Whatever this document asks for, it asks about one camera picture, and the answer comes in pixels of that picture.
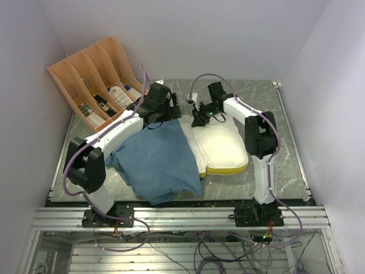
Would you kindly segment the white pillow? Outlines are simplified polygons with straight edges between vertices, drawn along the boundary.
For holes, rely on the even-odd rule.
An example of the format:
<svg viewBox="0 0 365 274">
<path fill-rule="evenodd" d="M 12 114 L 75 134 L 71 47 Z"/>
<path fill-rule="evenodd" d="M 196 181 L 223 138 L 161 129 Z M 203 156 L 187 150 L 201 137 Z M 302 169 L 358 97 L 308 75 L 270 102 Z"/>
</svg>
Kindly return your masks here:
<svg viewBox="0 0 365 274">
<path fill-rule="evenodd" d="M 212 119 L 203 127 L 192 127 L 192 116 L 184 115 L 179 119 L 201 178 L 239 174 L 249 165 L 248 153 L 233 117 L 225 115 L 225 119 L 224 122 Z"/>
</svg>

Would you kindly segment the blue pillowcase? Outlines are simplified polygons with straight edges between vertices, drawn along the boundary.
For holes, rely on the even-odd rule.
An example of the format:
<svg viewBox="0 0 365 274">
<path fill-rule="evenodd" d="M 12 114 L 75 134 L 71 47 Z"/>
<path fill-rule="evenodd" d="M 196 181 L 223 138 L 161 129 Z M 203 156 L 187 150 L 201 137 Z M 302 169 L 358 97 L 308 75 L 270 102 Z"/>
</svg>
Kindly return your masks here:
<svg viewBox="0 0 365 274">
<path fill-rule="evenodd" d="M 204 181 L 179 120 L 130 136 L 108 156 L 106 165 L 152 205 L 171 202 L 182 191 L 203 193 Z"/>
</svg>

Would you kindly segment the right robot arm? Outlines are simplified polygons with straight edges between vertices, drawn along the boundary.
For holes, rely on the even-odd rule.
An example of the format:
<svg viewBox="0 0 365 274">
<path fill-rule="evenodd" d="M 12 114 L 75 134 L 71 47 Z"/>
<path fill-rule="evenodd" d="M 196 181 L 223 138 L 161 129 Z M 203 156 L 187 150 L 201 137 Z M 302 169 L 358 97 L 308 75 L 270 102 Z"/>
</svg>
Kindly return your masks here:
<svg viewBox="0 0 365 274">
<path fill-rule="evenodd" d="M 244 103 L 235 93 L 226 93 L 221 82 L 208 86 L 211 102 L 198 102 L 193 90 L 187 95 L 187 102 L 193 105 L 192 127 L 207 126 L 217 114 L 232 116 L 244 125 L 244 144 L 253 158 L 255 172 L 254 200 L 269 204 L 275 200 L 273 161 L 281 143 L 272 112 L 262 112 Z"/>
</svg>

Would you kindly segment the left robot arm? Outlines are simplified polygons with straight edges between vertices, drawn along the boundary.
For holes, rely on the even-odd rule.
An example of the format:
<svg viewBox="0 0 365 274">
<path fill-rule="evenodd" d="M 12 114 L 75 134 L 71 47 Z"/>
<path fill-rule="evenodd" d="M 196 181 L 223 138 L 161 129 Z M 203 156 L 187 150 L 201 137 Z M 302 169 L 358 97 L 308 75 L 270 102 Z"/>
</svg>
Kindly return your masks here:
<svg viewBox="0 0 365 274">
<path fill-rule="evenodd" d="M 97 212 L 96 220 L 104 227 L 113 225 L 116 221 L 115 202 L 104 186 L 105 160 L 126 139 L 150 124 L 180 117 L 177 95 L 161 83 L 152 83 L 148 92 L 128 105 L 111 124 L 85 139 L 70 141 L 62 183 L 69 180 L 80 187 L 79 194 L 84 195 Z"/>
</svg>

